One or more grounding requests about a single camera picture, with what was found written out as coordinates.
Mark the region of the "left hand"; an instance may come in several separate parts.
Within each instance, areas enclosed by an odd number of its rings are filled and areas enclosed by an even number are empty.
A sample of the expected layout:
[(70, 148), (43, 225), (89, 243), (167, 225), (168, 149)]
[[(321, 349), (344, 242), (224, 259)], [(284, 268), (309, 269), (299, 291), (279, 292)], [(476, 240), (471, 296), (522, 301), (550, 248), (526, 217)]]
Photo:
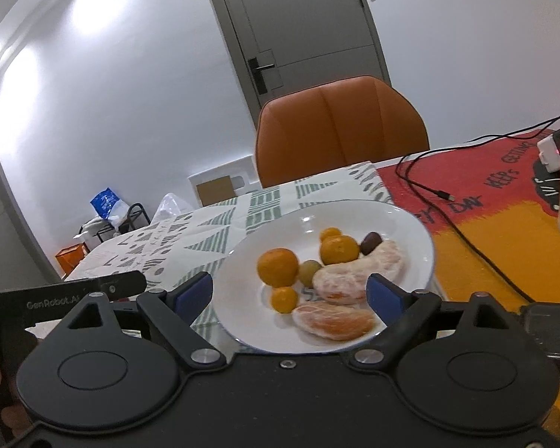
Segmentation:
[(7, 442), (19, 437), (32, 425), (19, 398), (16, 376), (23, 361), (37, 345), (37, 338), (26, 330), (0, 333), (0, 429)]

